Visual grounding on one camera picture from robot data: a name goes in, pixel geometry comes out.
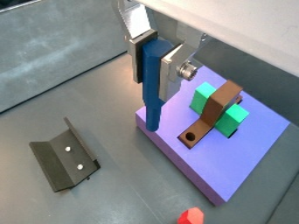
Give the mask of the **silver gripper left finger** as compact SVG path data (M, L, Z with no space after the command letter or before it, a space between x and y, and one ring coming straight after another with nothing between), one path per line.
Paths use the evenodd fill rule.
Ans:
M117 13L121 18L133 56L134 80L143 82L143 45L158 38L158 31L153 29L146 7L135 0L117 0Z

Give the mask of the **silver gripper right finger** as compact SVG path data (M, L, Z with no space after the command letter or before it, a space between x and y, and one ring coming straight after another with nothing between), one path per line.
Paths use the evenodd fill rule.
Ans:
M193 64L205 33L191 27L177 30L179 44L161 60L159 98L167 102L181 90L182 81L191 81L198 67Z

